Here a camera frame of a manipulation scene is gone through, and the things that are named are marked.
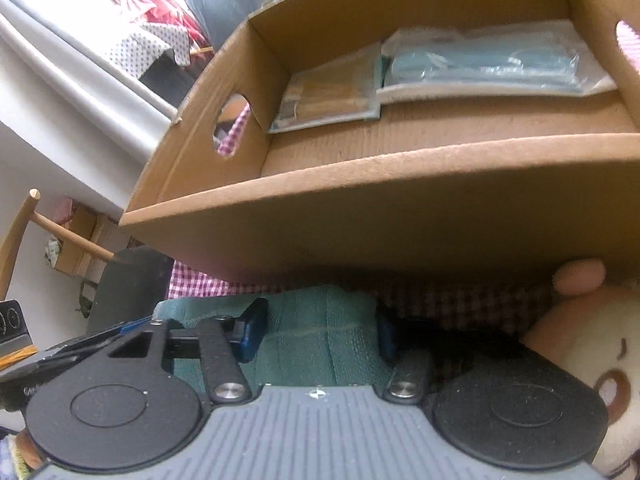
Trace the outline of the cotton swab packet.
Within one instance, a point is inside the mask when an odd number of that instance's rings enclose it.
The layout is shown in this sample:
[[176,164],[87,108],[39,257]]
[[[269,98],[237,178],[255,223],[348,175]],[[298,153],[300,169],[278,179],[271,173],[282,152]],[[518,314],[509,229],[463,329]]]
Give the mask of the cotton swab packet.
[[357,120],[378,120],[383,83],[381,44],[294,74],[283,92],[270,133]]

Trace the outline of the pink plush doll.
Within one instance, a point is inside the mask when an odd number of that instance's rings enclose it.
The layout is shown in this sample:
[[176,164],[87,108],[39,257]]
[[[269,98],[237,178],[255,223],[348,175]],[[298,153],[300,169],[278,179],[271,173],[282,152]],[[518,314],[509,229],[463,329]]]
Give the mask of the pink plush doll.
[[608,430],[593,466],[608,479],[639,477],[639,293],[605,283],[597,258],[563,264],[552,278],[558,302],[524,344],[600,396]]

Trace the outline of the polka dot cloth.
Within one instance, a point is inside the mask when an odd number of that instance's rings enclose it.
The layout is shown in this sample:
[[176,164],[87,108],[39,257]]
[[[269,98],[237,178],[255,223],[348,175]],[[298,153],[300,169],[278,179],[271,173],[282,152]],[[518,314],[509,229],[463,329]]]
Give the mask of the polka dot cloth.
[[181,25],[142,23],[130,29],[106,51],[106,59],[122,72],[140,79],[163,56],[180,67],[191,64],[191,38]]

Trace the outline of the teal wet wipes pack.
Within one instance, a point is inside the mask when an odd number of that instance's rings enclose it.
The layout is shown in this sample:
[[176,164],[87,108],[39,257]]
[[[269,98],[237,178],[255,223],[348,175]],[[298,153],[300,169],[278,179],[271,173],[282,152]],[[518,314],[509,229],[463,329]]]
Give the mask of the teal wet wipes pack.
[[386,386],[393,367],[378,351],[371,296],[318,286],[263,297],[266,334],[254,359],[240,365],[253,391],[263,385]]

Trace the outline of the pink checkered tablecloth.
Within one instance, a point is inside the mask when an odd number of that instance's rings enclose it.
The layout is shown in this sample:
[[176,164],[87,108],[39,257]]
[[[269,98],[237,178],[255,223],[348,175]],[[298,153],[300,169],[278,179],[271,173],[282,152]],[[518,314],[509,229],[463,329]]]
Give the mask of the pink checkered tablecloth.
[[260,284],[636,260],[639,72],[613,26],[574,27],[615,91],[390,103],[378,120],[270,133],[294,74],[368,42],[356,28],[241,25],[171,130],[181,146],[158,199],[176,257]]

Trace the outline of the brown cardboard box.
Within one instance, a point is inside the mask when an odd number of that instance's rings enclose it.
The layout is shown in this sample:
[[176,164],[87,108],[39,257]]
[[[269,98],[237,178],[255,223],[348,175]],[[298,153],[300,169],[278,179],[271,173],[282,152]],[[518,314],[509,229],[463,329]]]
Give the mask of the brown cardboard box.
[[[411,26],[568,18],[615,79],[589,98],[386,106],[268,133],[290,77]],[[639,265],[639,76],[616,26],[639,0],[278,0],[215,54],[120,223],[227,281],[345,269],[450,274]]]

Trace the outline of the blue face mask packet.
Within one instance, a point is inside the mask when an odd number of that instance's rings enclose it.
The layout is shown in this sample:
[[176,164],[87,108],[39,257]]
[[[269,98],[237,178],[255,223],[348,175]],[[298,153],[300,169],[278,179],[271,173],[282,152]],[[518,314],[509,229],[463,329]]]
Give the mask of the blue face mask packet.
[[569,20],[413,27],[382,45],[383,104],[468,96],[594,96],[617,84]]

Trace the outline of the white curtain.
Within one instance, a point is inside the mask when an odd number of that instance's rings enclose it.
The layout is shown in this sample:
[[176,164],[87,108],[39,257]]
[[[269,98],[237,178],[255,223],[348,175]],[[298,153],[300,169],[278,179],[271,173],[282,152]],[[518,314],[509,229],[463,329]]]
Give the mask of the white curtain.
[[1,0],[1,38],[79,114],[142,164],[177,115],[142,82],[12,0]]

